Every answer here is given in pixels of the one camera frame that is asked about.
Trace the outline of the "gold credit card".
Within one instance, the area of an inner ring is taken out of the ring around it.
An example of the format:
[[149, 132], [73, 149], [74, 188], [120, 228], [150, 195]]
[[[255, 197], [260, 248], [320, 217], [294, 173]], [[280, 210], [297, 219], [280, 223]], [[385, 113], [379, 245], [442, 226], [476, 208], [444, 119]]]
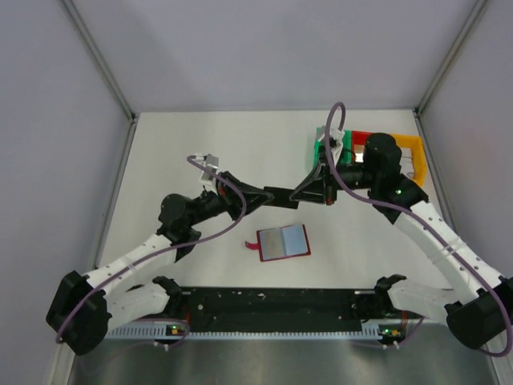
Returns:
[[261, 248], [265, 260], [284, 255], [284, 242], [279, 229], [265, 230], [261, 233]]

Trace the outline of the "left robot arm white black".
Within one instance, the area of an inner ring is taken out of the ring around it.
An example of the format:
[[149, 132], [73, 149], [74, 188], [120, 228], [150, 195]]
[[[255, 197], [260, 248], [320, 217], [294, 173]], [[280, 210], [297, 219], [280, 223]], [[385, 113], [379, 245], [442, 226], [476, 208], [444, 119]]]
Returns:
[[62, 278], [46, 315], [58, 344], [85, 355], [115, 328], [162, 312], [179, 288], [159, 271], [209, 240], [195, 225], [226, 213], [233, 229], [276, 199], [270, 187], [251, 186], [230, 172], [207, 174], [211, 179], [198, 197], [172, 193], [162, 200], [160, 225], [141, 245], [97, 269]]

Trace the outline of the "red leather card holder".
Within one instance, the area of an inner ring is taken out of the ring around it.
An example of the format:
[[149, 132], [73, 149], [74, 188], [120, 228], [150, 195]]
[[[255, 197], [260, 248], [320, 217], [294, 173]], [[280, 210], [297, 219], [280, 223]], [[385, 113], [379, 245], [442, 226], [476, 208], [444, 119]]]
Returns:
[[257, 251], [261, 262], [305, 257], [311, 254], [308, 234], [303, 224], [258, 230], [256, 241], [246, 241], [244, 247]]

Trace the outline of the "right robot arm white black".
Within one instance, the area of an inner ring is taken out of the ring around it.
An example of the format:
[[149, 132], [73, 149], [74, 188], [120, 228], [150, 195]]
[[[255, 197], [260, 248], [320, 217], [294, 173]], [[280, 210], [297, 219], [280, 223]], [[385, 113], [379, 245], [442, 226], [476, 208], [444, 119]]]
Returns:
[[313, 170], [296, 187], [293, 201], [332, 205], [337, 191], [353, 195], [365, 189], [371, 204], [425, 254], [449, 283], [436, 289], [394, 274], [374, 287], [386, 313], [405, 311], [447, 326], [470, 349], [482, 349], [506, 335], [506, 346], [494, 356], [512, 351], [512, 280], [489, 266], [443, 220], [427, 194], [401, 172], [402, 151], [395, 138], [374, 133], [366, 139], [361, 163], [338, 164], [345, 152], [340, 141], [321, 135]]

